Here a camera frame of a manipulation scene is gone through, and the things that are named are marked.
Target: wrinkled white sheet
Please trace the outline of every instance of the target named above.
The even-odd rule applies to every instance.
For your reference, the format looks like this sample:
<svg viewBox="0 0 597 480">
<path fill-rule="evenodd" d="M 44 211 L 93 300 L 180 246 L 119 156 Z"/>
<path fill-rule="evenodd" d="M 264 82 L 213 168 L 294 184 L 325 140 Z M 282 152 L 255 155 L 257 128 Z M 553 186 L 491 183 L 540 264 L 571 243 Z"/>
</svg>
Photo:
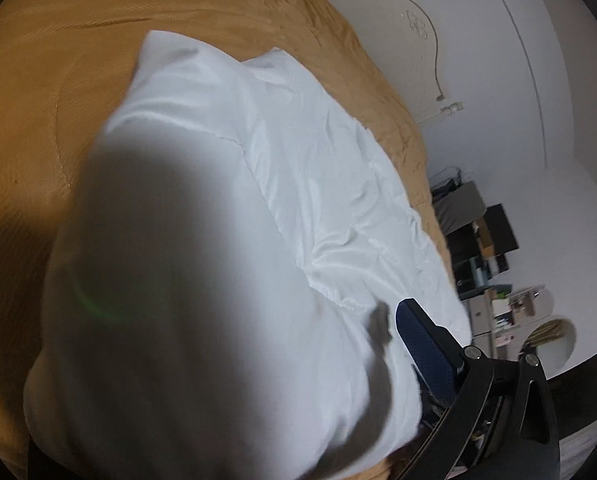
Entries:
<svg viewBox="0 0 597 480">
<path fill-rule="evenodd" d="M 371 132 L 281 50 L 152 32 L 54 247 L 30 431 L 88 478 L 344 478 L 416 434 L 410 297 L 469 342 Z"/>
</svg>

